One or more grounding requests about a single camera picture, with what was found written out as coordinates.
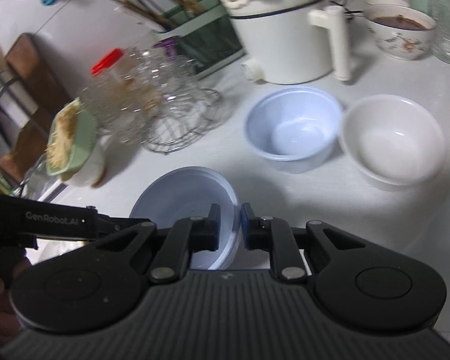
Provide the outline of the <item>green plastic colander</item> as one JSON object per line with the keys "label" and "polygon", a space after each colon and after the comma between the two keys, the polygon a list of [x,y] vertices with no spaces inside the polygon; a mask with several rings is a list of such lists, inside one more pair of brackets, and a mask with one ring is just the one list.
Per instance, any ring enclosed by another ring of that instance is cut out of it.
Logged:
{"label": "green plastic colander", "polygon": [[65,105],[55,116],[46,149],[50,176],[76,172],[86,163],[97,144],[97,120],[80,98]]}

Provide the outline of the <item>white ceramic bowl under colander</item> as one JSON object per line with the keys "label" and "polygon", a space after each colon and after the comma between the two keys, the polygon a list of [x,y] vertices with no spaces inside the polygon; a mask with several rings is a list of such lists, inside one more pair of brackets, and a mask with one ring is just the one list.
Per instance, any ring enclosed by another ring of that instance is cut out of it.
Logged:
{"label": "white ceramic bowl under colander", "polygon": [[105,155],[101,144],[97,142],[87,161],[73,172],[60,175],[60,180],[74,187],[91,187],[98,185],[106,172]]}

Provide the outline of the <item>red lid plastic jar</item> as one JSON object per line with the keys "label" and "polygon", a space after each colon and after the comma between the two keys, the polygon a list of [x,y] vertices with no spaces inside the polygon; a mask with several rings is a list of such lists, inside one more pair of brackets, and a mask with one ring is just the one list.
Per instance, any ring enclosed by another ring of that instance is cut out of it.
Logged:
{"label": "red lid plastic jar", "polygon": [[115,48],[91,67],[91,80],[83,101],[103,125],[111,124],[128,108],[128,72],[131,59]]}

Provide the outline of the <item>floral bowl with food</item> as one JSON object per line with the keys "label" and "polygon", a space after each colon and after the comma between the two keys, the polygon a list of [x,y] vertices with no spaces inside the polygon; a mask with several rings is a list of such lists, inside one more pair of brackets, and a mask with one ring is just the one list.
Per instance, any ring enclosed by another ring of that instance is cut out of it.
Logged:
{"label": "floral bowl with food", "polygon": [[426,55],[437,28],[432,17],[399,5],[367,7],[363,17],[377,47],[400,60],[416,60]]}

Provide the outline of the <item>green chopstick holder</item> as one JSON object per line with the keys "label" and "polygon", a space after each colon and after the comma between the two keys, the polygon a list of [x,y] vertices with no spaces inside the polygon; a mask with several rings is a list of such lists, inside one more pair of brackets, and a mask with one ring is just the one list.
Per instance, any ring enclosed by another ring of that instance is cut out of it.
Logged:
{"label": "green chopstick holder", "polygon": [[245,50],[220,0],[197,1],[205,13],[193,17],[184,8],[173,7],[165,17],[176,27],[152,33],[158,41],[176,37],[178,54],[194,61],[196,77],[202,79],[242,58]]}

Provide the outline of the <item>light blue plastic bowl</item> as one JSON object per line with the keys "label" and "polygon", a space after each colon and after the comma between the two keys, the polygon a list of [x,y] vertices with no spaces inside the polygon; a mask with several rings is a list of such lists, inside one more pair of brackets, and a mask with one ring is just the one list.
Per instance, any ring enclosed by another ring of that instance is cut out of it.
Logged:
{"label": "light blue plastic bowl", "polygon": [[343,107],[319,88],[293,86],[265,96],[248,113],[244,136],[272,167],[300,174],[324,164],[337,147]]}

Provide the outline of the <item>dried noodle bundle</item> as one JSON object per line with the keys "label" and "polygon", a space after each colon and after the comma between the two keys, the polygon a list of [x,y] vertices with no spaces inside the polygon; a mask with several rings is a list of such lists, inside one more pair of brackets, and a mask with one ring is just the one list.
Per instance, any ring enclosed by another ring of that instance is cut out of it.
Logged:
{"label": "dried noodle bundle", "polygon": [[65,106],[56,116],[47,144],[47,162],[53,171],[64,169],[71,156],[80,104],[76,101]]}

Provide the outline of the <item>white plastic bowl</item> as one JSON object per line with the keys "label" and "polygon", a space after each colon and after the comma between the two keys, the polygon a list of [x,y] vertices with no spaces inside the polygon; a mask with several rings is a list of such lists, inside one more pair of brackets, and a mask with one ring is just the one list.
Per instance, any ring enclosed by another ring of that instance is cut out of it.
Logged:
{"label": "white plastic bowl", "polygon": [[364,180],[381,190],[426,183],[446,161],[446,139],[433,115],[392,94],[364,97],[349,106],[339,142]]}

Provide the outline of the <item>white electric cooking pot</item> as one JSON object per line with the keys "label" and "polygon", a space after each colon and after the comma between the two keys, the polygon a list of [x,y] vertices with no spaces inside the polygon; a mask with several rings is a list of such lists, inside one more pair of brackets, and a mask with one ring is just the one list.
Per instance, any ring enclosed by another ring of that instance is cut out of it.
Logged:
{"label": "white electric cooking pot", "polygon": [[247,80],[277,85],[352,78],[345,9],[328,0],[220,0],[247,54]]}

